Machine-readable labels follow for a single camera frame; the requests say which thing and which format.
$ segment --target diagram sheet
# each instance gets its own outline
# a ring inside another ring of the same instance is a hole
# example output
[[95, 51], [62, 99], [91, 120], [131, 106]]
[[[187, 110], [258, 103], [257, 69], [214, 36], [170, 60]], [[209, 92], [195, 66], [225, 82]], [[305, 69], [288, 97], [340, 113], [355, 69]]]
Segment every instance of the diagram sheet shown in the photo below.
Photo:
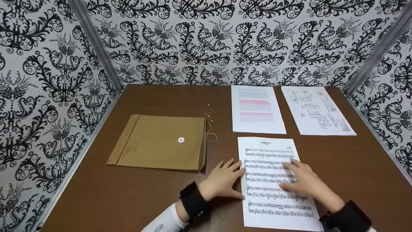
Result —
[[282, 86], [301, 135], [356, 135], [324, 87]]
[[239, 137], [239, 159], [246, 173], [241, 179], [243, 221], [247, 227], [323, 231], [312, 198], [279, 187], [296, 177], [282, 163], [299, 160], [293, 139]]
[[234, 132], [286, 134], [273, 87], [232, 85]]

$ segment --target wrist strap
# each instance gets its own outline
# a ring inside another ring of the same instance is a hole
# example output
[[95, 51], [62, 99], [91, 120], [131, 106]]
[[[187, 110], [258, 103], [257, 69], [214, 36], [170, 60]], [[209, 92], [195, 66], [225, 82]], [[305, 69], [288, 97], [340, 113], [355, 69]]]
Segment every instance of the wrist strap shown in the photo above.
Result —
[[180, 192], [180, 199], [189, 215], [189, 222], [210, 211], [209, 203], [200, 194], [195, 181]]
[[368, 216], [353, 201], [348, 201], [341, 210], [323, 216], [319, 221], [326, 229], [337, 227], [341, 232], [366, 232], [372, 224]]

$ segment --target paper sheet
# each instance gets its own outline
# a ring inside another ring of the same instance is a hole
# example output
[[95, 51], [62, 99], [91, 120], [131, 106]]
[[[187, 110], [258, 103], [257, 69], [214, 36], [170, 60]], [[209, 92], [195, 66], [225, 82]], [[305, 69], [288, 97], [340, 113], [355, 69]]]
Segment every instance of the paper sheet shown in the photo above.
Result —
[[232, 85], [234, 132], [286, 134], [273, 87]]
[[299, 160], [293, 139], [239, 137], [239, 159], [246, 173], [241, 179], [243, 221], [247, 227], [323, 231], [313, 199], [279, 187], [293, 183], [293, 172], [282, 162]]
[[301, 135], [356, 135], [324, 87], [282, 86]]

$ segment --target manila envelope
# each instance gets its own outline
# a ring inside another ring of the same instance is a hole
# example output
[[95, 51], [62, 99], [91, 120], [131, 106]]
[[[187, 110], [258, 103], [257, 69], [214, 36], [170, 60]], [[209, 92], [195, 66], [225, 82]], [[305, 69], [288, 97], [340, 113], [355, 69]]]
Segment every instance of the manila envelope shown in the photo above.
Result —
[[206, 141], [205, 118], [134, 114], [107, 164], [199, 172], [206, 162]]

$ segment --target musical staff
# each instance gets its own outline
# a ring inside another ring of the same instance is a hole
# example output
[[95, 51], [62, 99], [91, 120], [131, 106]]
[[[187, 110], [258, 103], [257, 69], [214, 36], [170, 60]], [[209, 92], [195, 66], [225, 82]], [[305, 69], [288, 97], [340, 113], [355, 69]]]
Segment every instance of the musical staff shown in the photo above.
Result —
[[267, 160], [250, 160], [250, 159], [245, 159], [245, 164], [247, 163], [261, 163], [261, 164], [270, 164], [270, 165], [275, 165], [275, 164], [280, 164], [282, 163], [288, 163], [288, 164], [293, 164], [291, 162], [282, 162], [282, 161], [267, 161]]
[[272, 211], [264, 209], [249, 209], [250, 213], [254, 214], [269, 214], [269, 215], [283, 215], [283, 216], [295, 216], [295, 217], [306, 217], [313, 218], [313, 213], [301, 213], [301, 212], [286, 212], [286, 211]]
[[247, 156], [258, 156], [262, 158], [285, 158], [285, 159], [292, 159], [294, 155], [287, 155], [287, 154], [269, 154], [269, 153], [246, 153]]
[[247, 186], [247, 190], [262, 190], [262, 191], [270, 191], [270, 192], [279, 192], [279, 191], [284, 191], [284, 192], [291, 192], [291, 190], [287, 189], [282, 189], [282, 188], [267, 188], [267, 187], [255, 187], [255, 186]]
[[266, 179], [266, 178], [246, 178], [247, 181], [250, 182], [266, 182], [266, 183], [276, 183], [276, 184], [280, 184], [280, 183], [289, 183], [289, 184], [293, 184], [296, 183], [296, 180], [278, 180], [278, 179]]
[[246, 177], [247, 176], [265, 176], [265, 177], [271, 177], [271, 178], [276, 178], [276, 177], [282, 177], [282, 178], [296, 178], [295, 175], [289, 175], [289, 174], [269, 174], [269, 173], [250, 173], [246, 172]]
[[248, 202], [248, 206], [258, 206], [258, 207], [267, 207], [267, 208], [278, 208], [278, 209], [285, 209], [285, 208], [295, 208], [295, 209], [304, 209], [304, 210], [312, 210], [310, 206], [300, 206], [300, 205], [286, 205], [286, 204], [272, 204], [272, 203], [256, 203], [256, 202]]
[[251, 196], [251, 197], [256, 197], [256, 196], [257, 197], [264, 197], [264, 198], [273, 199], [273, 200], [276, 200], [277, 198], [279, 198], [279, 199], [295, 199], [296, 201], [297, 200], [304, 201], [304, 200], [308, 199], [305, 196], [296, 196], [296, 195], [282, 194], [282, 193], [280, 193], [280, 194], [271, 194], [271, 193], [262, 193], [262, 192], [259, 192], [259, 193], [248, 192], [247, 195]]
[[273, 169], [273, 170], [283, 170], [283, 166], [265, 166], [265, 165], [245, 165], [247, 168], [260, 168], [260, 169]]

